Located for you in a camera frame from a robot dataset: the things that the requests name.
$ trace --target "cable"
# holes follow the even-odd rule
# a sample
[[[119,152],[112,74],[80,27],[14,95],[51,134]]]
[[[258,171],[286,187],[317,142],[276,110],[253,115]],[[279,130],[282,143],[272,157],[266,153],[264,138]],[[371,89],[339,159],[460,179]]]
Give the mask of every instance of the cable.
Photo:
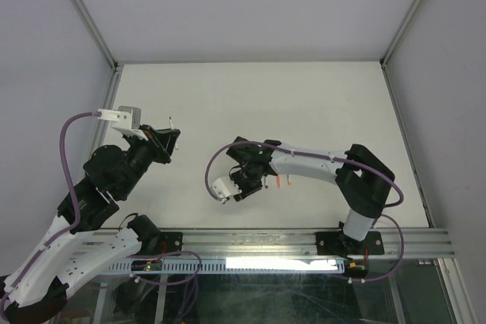
[[[196,271],[184,280],[176,281],[176,282],[154,282],[154,281],[151,281],[151,280],[147,280],[146,278],[140,277],[138,275],[133,275],[132,277],[135,277],[135,278],[139,279],[140,281],[147,282],[147,283],[155,285],[155,286],[175,286],[175,285],[185,284],[186,282],[189,282],[194,277],[196,277],[197,274],[199,273],[200,269],[203,266],[203,260],[200,258],[200,256],[197,253],[192,252],[191,250],[181,250],[181,251],[170,252],[170,253],[162,253],[159,256],[128,256],[128,257],[129,258],[142,259],[142,260],[160,260],[160,259],[168,257],[168,256],[179,256],[179,255],[194,256],[199,261],[197,268],[196,268]]]
[[[70,231],[74,228],[76,228],[79,225],[79,222],[81,221],[81,213],[80,213],[80,206],[79,202],[77,201],[77,196],[76,196],[76,191],[74,190],[74,183],[73,179],[71,177],[71,173],[69,172],[69,166],[68,166],[68,158],[66,156],[66,133],[68,132],[68,128],[71,125],[73,121],[76,121],[77,119],[85,118],[85,117],[99,117],[101,116],[101,112],[88,112],[88,113],[80,113],[77,114],[71,118],[69,118],[64,125],[62,126],[61,129],[61,134],[59,136],[59,154],[61,155],[61,164],[62,164],[62,171],[64,172],[64,176],[66,179],[66,183],[68,185],[69,189],[69,195],[71,196],[71,201],[73,203],[73,209],[74,209],[74,221],[71,225],[68,227],[61,229],[58,231],[56,234],[54,234],[50,239],[47,240],[47,242],[44,243],[45,247],[48,247],[52,244],[53,241],[55,241],[58,237],[63,235],[66,231]],[[37,261],[37,259],[40,257],[42,254],[43,250],[38,250],[35,252],[35,254],[32,256],[32,258],[27,262],[25,267],[22,269],[20,275],[14,280],[12,283],[12,287],[15,288],[20,281],[22,281],[22,278],[27,274],[29,271],[30,267]],[[5,292],[3,295],[2,300],[0,301],[0,316],[2,317],[3,320],[8,322],[7,316],[5,315],[5,303],[7,302],[8,295],[10,292]]]
[[[315,158],[315,159],[324,159],[326,161],[341,162],[341,163],[347,163],[349,165],[354,165],[356,167],[359,167],[359,168],[361,168],[363,170],[367,170],[367,171],[375,174],[379,178],[382,178],[383,180],[385,180],[385,182],[387,182],[398,193],[399,199],[395,203],[391,203],[391,204],[385,205],[385,208],[391,208],[392,206],[398,206],[401,203],[403,203],[403,199],[404,199],[403,192],[398,187],[398,185],[395,184],[395,182],[392,181],[383,172],[380,172],[380,171],[378,171],[375,168],[372,168],[372,167],[370,167],[368,165],[365,165],[364,163],[360,163],[360,162],[357,162],[357,161],[353,161],[351,159],[341,159],[340,157],[333,157],[333,158],[331,158],[328,155],[323,155],[323,154],[320,154],[320,153],[310,153],[310,152],[302,152],[302,151],[294,151],[294,150],[291,151],[290,149],[285,149],[285,148],[282,148],[282,147],[274,146],[273,144],[262,143],[262,142],[255,142],[253,140],[241,140],[241,141],[238,141],[238,142],[233,142],[233,143],[226,144],[225,146],[223,146],[220,149],[218,149],[217,152],[214,153],[214,155],[211,157],[210,161],[207,163],[206,172],[204,174],[204,183],[206,185],[207,192],[209,193],[209,195],[213,199],[219,200],[218,196],[211,190],[211,187],[210,187],[209,176],[210,176],[211,165],[213,164],[214,160],[216,159],[217,156],[219,156],[219,154],[221,152],[225,151],[226,149],[228,149],[230,147],[234,147],[234,146],[244,146],[244,145],[247,145],[247,146],[260,146],[260,147],[270,148],[270,149],[273,149],[275,151],[282,152],[282,153],[287,153],[287,154],[293,155],[293,156],[312,157],[312,158]]]
[[[238,167],[240,167],[240,165],[233,166],[233,167],[231,167],[231,168],[229,169],[229,171],[228,171],[228,177],[229,177],[229,178],[231,178],[231,173],[232,173],[232,171],[233,171],[235,168],[238,168]]]
[[[138,217],[138,213],[137,213],[137,212],[133,212],[133,213],[128,214],[127,216],[125,216],[125,217],[123,218],[123,220],[121,221],[120,225],[118,226],[118,231],[120,231],[120,230],[122,229],[122,225],[123,225],[123,223],[125,223],[125,221],[126,221],[128,218],[132,217],[132,216],[134,216],[135,218],[137,218],[137,217]]]
[[[180,324],[182,322],[182,319],[184,319],[184,317],[191,312],[192,308],[196,304],[197,296],[199,295],[199,282],[197,281],[197,277],[195,277],[191,282],[194,283],[191,291],[188,292],[190,282],[188,282],[185,285],[184,295],[182,297],[182,304],[181,304],[181,307],[179,307],[178,314],[177,314],[177,316],[174,320],[174,324]],[[188,301],[191,297],[192,297],[191,304],[189,305],[189,307],[187,309],[185,309],[185,307],[188,304]]]
[[[384,218],[387,218],[387,219],[392,221],[392,223],[396,226],[396,229],[398,230],[398,234],[400,236],[400,255],[399,255],[398,260],[396,261],[395,265],[392,267],[392,269],[390,271],[388,271],[387,273],[385,273],[384,275],[380,275],[378,277],[373,277],[373,278],[348,278],[348,277],[345,277],[345,276],[334,276],[334,277],[344,279],[348,282],[351,281],[351,282],[358,282],[358,283],[364,284],[365,282],[376,282],[376,281],[384,280],[385,278],[389,278],[400,267],[400,265],[403,262],[403,256],[405,255],[405,238],[403,237],[403,231],[400,228],[400,225],[398,224],[398,222],[394,218],[392,218],[389,215],[385,215],[385,214],[382,214],[382,216]]]

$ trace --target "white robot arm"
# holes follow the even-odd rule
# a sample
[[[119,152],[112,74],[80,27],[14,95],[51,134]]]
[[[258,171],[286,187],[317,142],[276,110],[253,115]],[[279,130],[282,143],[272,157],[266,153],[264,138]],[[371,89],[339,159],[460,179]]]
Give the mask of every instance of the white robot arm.
[[[395,175],[366,147],[353,144],[347,151],[297,149],[278,140],[255,143],[237,137],[226,154],[238,170],[212,184],[216,198],[236,201],[262,189],[267,175],[299,175],[337,185],[350,210],[342,228],[354,241],[363,241],[385,207]]]
[[[152,162],[171,162],[180,130],[154,130],[140,125],[140,109],[120,107],[100,109],[97,116],[111,121],[123,134],[130,148],[102,146],[83,166],[85,178],[74,187],[79,202],[76,221],[71,195],[58,207],[58,214],[36,249],[21,267],[0,278],[3,312],[12,323],[42,323],[52,318],[79,288],[104,269],[126,256],[162,253],[159,229],[145,216],[133,219],[114,240],[101,244],[78,260],[69,260],[73,252],[90,237],[126,200]]]

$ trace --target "white plastic housing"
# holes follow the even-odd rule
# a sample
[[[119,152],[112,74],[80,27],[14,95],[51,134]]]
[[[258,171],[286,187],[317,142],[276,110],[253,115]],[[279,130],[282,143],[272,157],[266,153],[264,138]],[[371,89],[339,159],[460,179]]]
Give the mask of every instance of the white plastic housing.
[[[373,221],[373,218],[368,218],[350,209],[342,232],[346,236],[361,242],[366,238],[366,234],[368,234],[368,231],[373,225]]]
[[[27,274],[18,284],[17,289],[11,285],[20,275],[22,269],[30,261],[32,256],[44,248],[44,243],[58,231],[67,228],[69,223],[63,217],[56,216],[52,221],[49,230],[41,240],[41,243],[33,250],[17,271],[5,279],[5,291],[11,292],[10,301],[16,301],[19,307],[26,307],[40,301],[47,293],[54,277],[62,271],[66,261],[73,252],[93,234],[92,231],[71,234],[69,231],[58,237],[50,246],[45,249],[37,261],[29,269]]]
[[[221,199],[222,203],[226,202],[234,195],[241,193],[238,185],[236,185],[236,183],[229,178],[229,176],[215,180],[213,182],[213,191]]]
[[[320,155],[340,157],[342,159],[347,158],[344,151],[329,152],[314,151],[312,149],[296,149],[284,143],[280,147],[290,150],[294,149],[299,152],[317,153]],[[336,170],[342,167],[342,163],[316,159],[314,157],[293,156],[288,153],[275,151],[272,153],[270,167],[279,175],[304,176],[306,178],[316,178],[317,180],[335,184]]]
[[[142,243],[137,239],[138,236],[132,229],[125,228],[115,236],[115,240],[100,244],[79,259],[69,261],[58,273],[61,283],[69,284],[67,297],[72,297],[77,290],[113,263],[138,252]]]
[[[145,133],[138,129],[141,115],[139,108],[120,106],[118,110],[98,109],[98,112],[101,112],[99,119],[111,121],[110,126],[124,136],[136,136],[143,140],[148,140]]]

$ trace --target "purple cable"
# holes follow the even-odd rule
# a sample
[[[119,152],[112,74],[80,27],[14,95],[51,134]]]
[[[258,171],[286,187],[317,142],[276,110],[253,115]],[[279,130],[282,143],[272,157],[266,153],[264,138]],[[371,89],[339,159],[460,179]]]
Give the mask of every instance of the purple cable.
[[[328,155],[321,155],[320,153],[310,153],[310,152],[302,152],[302,151],[291,151],[290,149],[285,149],[285,148],[278,147],[278,146],[274,146],[274,145],[268,144],[268,143],[255,142],[253,140],[242,140],[242,141],[238,141],[238,142],[229,143],[229,144],[221,147],[220,149],[218,149],[218,151],[211,157],[210,161],[207,163],[206,173],[204,174],[204,183],[206,185],[207,192],[213,197],[213,199],[219,200],[218,196],[213,192],[213,190],[211,190],[211,187],[210,187],[209,176],[210,176],[211,165],[213,164],[213,162],[216,159],[216,157],[219,156],[219,154],[221,152],[223,152],[224,150],[226,150],[226,149],[228,149],[230,147],[234,147],[234,146],[244,146],[244,145],[247,145],[247,146],[260,146],[260,147],[270,148],[270,149],[273,149],[273,150],[278,151],[278,152],[287,153],[289,155],[292,155],[293,154],[295,156],[312,157],[312,158],[315,158],[315,159],[324,159],[326,161],[341,162],[341,163],[347,163],[349,165],[354,165],[356,167],[359,167],[359,168],[361,168],[363,170],[367,170],[367,171],[375,174],[379,178],[382,178],[383,180],[385,180],[385,182],[387,182],[398,193],[399,199],[395,203],[391,203],[391,204],[385,205],[385,208],[391,208],[392,206],[398,206],[401,203],[403,203],[403,199],[404,199],[403,192],[398,187],[398,185],[395,184],[395,182],[392,181],[383,172],[380,172],[380,171],[378,171],[375,168],[372,168],[372,167],[370,167],[368,165],[365,165],[364,163],[360,163],[360,162],[357,162],[357,161],[353,161],[351,159],[341,159],[339,157],[334,157],[334,158],[331,159],[330,156],[328,156]]]
[[[182,305],[179,308],[179,312],[174,320],[174,324],[181,324],[181,321],[184,319],[186,315],[188,315],[191,312],[192,308],[196,304],[197,296],[199,295],[199,282],[197,282],[197,277],[195,277],[192,281],[194,282],[194,285],[191,291],[189,292],[188,292],[188,288],[190,282],[185,284],[184,295],[182,297]],[[191,305],[189,305],[189,308],[185,310],[185,306],[188,304],[188,301],[191,297],[192,297]]]
[[[77,201],[77,196],[76,192],[74,191],[74,183],[73,179],[71,177],[71,173],[69,172],[69,167],[68,167],[68,158],[66,156],[66,146],[65,146],[65,141],[66,141],[66,133],[68,131],[68,127],[71,125],[73,121],[76,121],[77,119],[85,118],[85,117],[99,117],[101,116],[101,112],[88,112],[88,113],[80,113],[78,115],[75,115],[74,117],[69,118],[64,125],[62,126],[61,129],[61,135],[59,136],[59,153],[61,154],[61,164],[62,164],[62,171],[64,172],[64,176],[66,178],[66,183],[68,184],[68,189],[69,189],[69,194],[71,195],[71,201],[73,203],[73,208],[74,208],[74,222],[73,224],[69,225],[68,227],[58,231],[56,234],[54,234],[50,239],[47,240],[47,242],[44,243],[44,245],[47,247],[50,244],[52,244],[53,241],[55,241],[58,237],[63,235],[66,231],[70,231],[71,229],[74,229],[77,227],[81,220],[81,214],[80,214],[80,207],[79,207],[79,202]],[[29,262],[25,265],[25,267],[22,269],[20,275],[17,277],[17,279],[12,282],[12,287],[15,287],[18,285],[20,281],[22,281],[22,278],[27,274],[29,271],[30,267],[37,261],[37,259],[40,257],[42,254],[43,250],[38,250],[32,258],[29,260]],[[2,317],[3,320],[8,322],[8,319],[5,315],[5,303],[7,302],[7,298],[10,292],[5,292],[5,295],[2,298],[2,301],[0,301],[0,316]]]
[[[389,278],[391,275],[393,275],[396,270],[400,267],[400,265],[402,264],[403,262],[403,256],[405,255],[405,238],[403,237],[403,231],[402,229],[400,228],[400,225],[398,224],[398,222],[392,218],[391,216],[389,215],[385,215],[383,214],[382,215],[383,217],[389,219],[392,221],[392,223],[396,226],[396,229],[398,230],[398,234],[400,236],[400,255],[398,257],[398,260],[396,261],[395,263],[395,266],[393,266],[393,268],[388,271],[387,273],[385,273],[384,275],[380,275],[378,277],[373,277],[373,278],[365,278],[364,279],[364,282],[376,282],[376,281],[381,281],[381,280],[384,280],[385,278]],[[344,276],[334,276],[336,278],[341,278],[343,280],[346,280],[346,281],[349,281],[349,278],[348,277],[344,277]],[[352,282],[357,282],[357,283],[361,283],[361,279],[360,278],[352,278],[351,279]]]

